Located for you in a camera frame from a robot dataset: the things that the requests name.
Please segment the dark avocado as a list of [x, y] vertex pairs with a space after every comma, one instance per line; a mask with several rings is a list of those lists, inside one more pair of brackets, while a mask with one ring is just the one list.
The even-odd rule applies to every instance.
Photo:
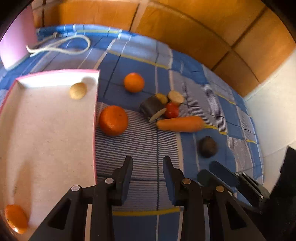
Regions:
[[203, 158], [210, 158], [218, 152], [218, 145], [210, 136], [205, 136], [198, 142], [198, 152]]

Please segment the orange carrot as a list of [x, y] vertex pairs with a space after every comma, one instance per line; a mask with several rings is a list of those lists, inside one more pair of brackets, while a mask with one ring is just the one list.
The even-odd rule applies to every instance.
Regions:
[[204, 128], [205, 123], [199, 116], [185, 116], [158, 120], [157, 128], [162, 131], [193, 133]]

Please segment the red tomato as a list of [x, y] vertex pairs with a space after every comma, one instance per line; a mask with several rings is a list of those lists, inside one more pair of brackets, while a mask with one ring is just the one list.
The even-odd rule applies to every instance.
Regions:
[[179, 107], [173, 102], [167, 103], [164, 116], [167, 119], [177, 118], [179, 116]]

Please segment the small yellow-brown kiwi fruit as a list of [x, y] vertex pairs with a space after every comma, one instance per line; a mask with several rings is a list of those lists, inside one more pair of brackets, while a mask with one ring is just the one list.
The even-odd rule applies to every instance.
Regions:
[[166, 105], [168, 103], [168, 98], [162, 93], [157, 93], [154, 95], [162, 104]]

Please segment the dark eggplant piece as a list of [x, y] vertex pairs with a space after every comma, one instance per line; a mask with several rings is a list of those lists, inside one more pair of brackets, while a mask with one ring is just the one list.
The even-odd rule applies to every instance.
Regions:
[[148, 122], [155, 121], [166, 112], [165, 105], [155, 96], [143, 101], [139, 106], [140, 111], [147, 118]]

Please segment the large orange tangerine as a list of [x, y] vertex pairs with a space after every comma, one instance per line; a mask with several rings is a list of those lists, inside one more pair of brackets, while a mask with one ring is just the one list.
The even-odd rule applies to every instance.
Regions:
[[98, 125], [107, 136], [119, 136], [128, 127], [128, 115], [119, 106], [107, 106], [100, 113]]

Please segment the small orange fruit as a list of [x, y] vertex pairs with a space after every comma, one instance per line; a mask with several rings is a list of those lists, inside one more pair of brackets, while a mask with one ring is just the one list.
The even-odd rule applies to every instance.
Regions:
[[123, 80], [125, 90], [131, 93], [141, 92], [144, 88], [144, 78], [138, 73], [129, 73]]

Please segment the orange fruit in box corner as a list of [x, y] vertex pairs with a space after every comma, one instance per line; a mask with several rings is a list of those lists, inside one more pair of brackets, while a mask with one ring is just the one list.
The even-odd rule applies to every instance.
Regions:
[[23, 234], [27, 231], [29, 219], [25, 211], [19, 205], [7, 205], [4, 209], [4, 216], [8, 225], [14, 232]]

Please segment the blue plaid bedsheet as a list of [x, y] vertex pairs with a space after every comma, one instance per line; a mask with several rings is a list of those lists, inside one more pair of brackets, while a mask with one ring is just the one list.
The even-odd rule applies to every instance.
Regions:
[[262, 182], [242, 97], [155, 39], [120, 29], [37, 30], [41, 48], [1, 71], [1, 210], [22, 240], [206, 238], [198, 175], [217, 161]]

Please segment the pink white storage box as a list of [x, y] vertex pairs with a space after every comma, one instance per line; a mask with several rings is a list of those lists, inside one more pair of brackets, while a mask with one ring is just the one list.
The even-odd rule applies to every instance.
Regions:
[[[69, 96], [83, 82], [82, 99]], [[96, 182], [94, 133], [99, 71], [55, 70], [18, 77], [1, 105], [1, 209], [17, 204], [28, 240], [75, 184]]]

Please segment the small beige potato in box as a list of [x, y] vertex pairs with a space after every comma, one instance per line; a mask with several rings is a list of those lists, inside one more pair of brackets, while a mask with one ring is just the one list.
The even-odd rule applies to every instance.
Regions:
[[71, 99], [82, 99], [87, 93], [87, 86], [83, 82], [73, 84], [69, 89], [69, 96]]

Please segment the wooden headboard panel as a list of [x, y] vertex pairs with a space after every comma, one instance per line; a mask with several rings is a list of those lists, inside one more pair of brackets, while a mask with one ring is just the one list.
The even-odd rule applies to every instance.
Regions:
[[262, 1], [33, 1], [37, 27], [99, 24], [145, 35], [206, 65], [246, 96], [295, 50]]

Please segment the pink electric kettle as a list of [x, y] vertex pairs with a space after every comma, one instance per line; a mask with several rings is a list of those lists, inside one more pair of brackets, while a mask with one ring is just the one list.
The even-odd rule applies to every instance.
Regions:
[[11, 70], [29, 57], [27, 46], [36, 44], [37, 32], [33, 9], [28, 5], [12, 22], [1, 39], [1, 61], [6, 70]]

